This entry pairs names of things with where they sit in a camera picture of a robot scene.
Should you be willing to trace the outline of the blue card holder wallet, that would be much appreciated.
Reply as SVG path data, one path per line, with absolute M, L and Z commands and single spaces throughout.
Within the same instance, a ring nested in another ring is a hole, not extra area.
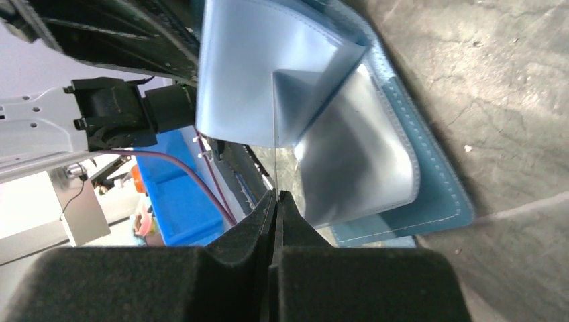
M 379 35 L 343 1 L 205 1 L 200 43 L 197 130 L 291 149 L 302 216 L 339 246 L 473 222 Z

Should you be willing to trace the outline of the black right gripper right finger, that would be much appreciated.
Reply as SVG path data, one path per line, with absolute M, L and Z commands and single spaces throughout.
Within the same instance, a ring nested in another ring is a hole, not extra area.
M 293 196 L 276 204 L 269 321 L 470 321 L 447 258 L 426 248 L 338 248 L 300 215 Z

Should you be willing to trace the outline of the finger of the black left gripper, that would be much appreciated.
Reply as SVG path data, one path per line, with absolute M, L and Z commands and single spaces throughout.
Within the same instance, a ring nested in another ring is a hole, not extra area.
M 197 84 L 188 1 L 2 1 L 1 25 L 83 64 Z

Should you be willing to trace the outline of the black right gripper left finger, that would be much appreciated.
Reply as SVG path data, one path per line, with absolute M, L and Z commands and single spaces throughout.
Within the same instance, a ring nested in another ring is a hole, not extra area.
M 56 248 L 3 321 L 266 321 L 275 193 L 206 246 Z

